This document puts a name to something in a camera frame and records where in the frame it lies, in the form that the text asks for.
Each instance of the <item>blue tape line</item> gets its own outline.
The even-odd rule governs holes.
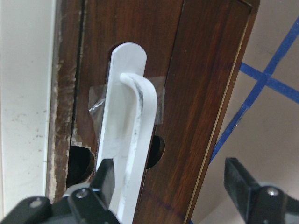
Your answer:
[[[264,73],[250,67],[249,65],[242,63],[240,71],[244,72],[246,75],[254,78],[255,80],[259,80],[260,77],[265,76]],[[274,79],[269,78],[266,86],[270,87],[271,89],[275,90],[276,92],[279,92],[280,94],[288,97],[292,101],[299,104],[299,91],[296,89],[293,89],[292,87]]]
[[[295,39],[299,34],[299,16],[297,17],[295,23],[293,24],[292,28],[285,36],[284,40],[280,44],[279,48],[275,52],[275,55],[269,62],[268,66],[266,67],[264,73],[273,74],[274,70],[276,69],[278,63],[281,59],[286,55],[288,50],[290,49],[291,45],[294,43]]]
[[[299,91],[293,89],[292,87],[287,86],[286,84],[273,78],[268,80],[267,86],[299,104]]]
[[[264,72],[260,72],[254,68],[251,68],[250,66],[242,63],[240,70],[244,72],[245,74],[248,74],[249,76],[255,78],[257,80],[257,83],[253,87],[250,94],[247,96],[246,100],[242,104],[240,110],[235,115],[235,117],[231,120],[227,128],[225,129],[224,133],[220,137],[219,141],[214,147],[214,151],[210,160],[210,163],[215,158],[225,141],[228,139],[228,137],[231,135],[233,129],[236,127],[244,113],[253,105],[259,94],[262,92],[263,88],[266,85],[273,85],[273,87],[276,87],[277,89],[282,90],[285,89],[285,94],[292,94],[294,91],[289,88],[285,88],[285,86],[280,83],[279,85],[275,82],[275,79],[272,79],[271,76],[273,72],[275,71],[278,63],[281,61],[281,59],[286,55],[287,51],[290,49],[291,45],[294,43],[296,38],[299,35],[299,17],[296,19],[295,23],[293,24],[292,28],[288,32],[288,34],[285,36],[284,40],[280,44],[279,48],[275,52],[274,56],[270,60],[269,64],[267,65]]]
[[[264,74],[249,65],[242,63],[240,66],[240,71],[245,73],[246,75],[249,75],[250,77],[254,78],[255,80],[259,80],[260,77],[262,77]]]

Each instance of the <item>clamp jaw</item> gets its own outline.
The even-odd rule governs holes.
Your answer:
[[[299,201],[261,186],[236,158],[225,161],[224,186],[247,224],[299,224]]]
[[[113,191],[113,159],[105,159],[89,187],[54,204],[42,196],[26,198],[0,224],[119,224],[108,210]]]

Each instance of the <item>brown wood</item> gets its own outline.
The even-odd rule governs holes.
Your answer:
[[[106,82],[112,50],[135,42],[148,55],[145,77],[165,77],[166,95],[164,122],[155,130],[165,152],[144,174],[134,223],[189,221],[257,2],[58,0],[47,177],[52,201],[65,190],[70,143],[90,149],[96,159],[89,90]]]
[[[46,184],[46,195],[52,202],[65,192],[81,4],[81,1],[57,1]]]
[[[147,52],[146,77],[166,76],[182,0],[89,0],[86,2],[82,63],[71,144],[96,154],[98,139],[88,112],[91,87],[106,83],[112,50],[135,42]]]
[[[244,37],[243,37],[243,39],[241,41],[241,44],[240,44],[240,51],[236,55],[235,66],[232,70],[232,77],[229,80],[228,88],[227,88],[227,91],[226,91],[226,93],[224,95],[224,98],[223,98],[223,103],[222,103],[222,106],[220,108],[220,113],[219,113],[219,119],[218,119],[218,121],[215,125],[215,132],[211,136],[211,144],[209,145],[209,147],[207,149],[206,158],[204,159],[203,164],[201,166],[201,171],[199,173],[197,183],[196,183],[196,186],[195,186],[194,191],[193,191],[193,196],[192,196],[192,199],[190,201],[189,209],[188,209],[187,216],[186,216],[187,220],[190,220],[191,217],[192,217],[193,210],[195,208],[196,201],[197,201],[197,198],[199,196],[199,192],[200,192],[202,183],[204,181],[204,178],[205,178],[205,175],[206,175],[206,172],[207,172],[207,169],[208,169],[209,161],[211,159],[214,146],[217,143],[218,134],[220,132],[221,125],[222,125],[222,122],[223,122],[223,119],[224,119],[224,116],[225,116],[225,112],[227,110],[228,103],[229,103],[229,100],[230,100],[230,96],[232,94],[232,91],[233,91],[233,88],[234,88],[234,85],[235,85],[235,81],[236,81],[237,75],[239,73],[239,68],[240,68],[241,63],[242,63],[242,59],[243,59],[243,56],[244,56],[244,53],[245,53],[245,50],[246,50],[246,46],[247,46],[251,31],[252,31],[252,28],[253,28],[254,21],[256,19],[257,10],[258,10],[259,3],[260,3],[259,0],[243,0],[242,2],[244,2],[245,4],[248,4],[251,7],[251,12],[250,12],[250,15],[249,15],[249,18],[248,18],[247,26],[244,30]]]
[[[206,173],[251,12],[237,0],[185,0],[166,81],[164,123],[156,128],[165,152],[146,171],[135,224],[190,221],[201,185],[197,178],[202,182]]]

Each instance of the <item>screw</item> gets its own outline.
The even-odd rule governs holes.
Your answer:
[[[85,189],[80,190],[77,194],[76,197],[77,198],[84,198],[88,195],[88,192]]]
[[[32,201],[29,205],[30,208],[35,209],[42,204],[41,199],[38,197],[36,200]]]
[[[267,193],[268,193],[268,195],[271,195],[271,196],[279,195],[279,191],[276,188],[273,188],[273,187],[267,188]]]

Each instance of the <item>lock hole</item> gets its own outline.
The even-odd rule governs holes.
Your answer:
[[[70,146],[66,187],[86,181],[94,169],[94,156],[88,148]]]
[[[149,150],[149,158],[146,169],[150,169],[155,166],[161,159],[165,151],[165,142],[164,139],[160,136],[154,135],[151,147]]]

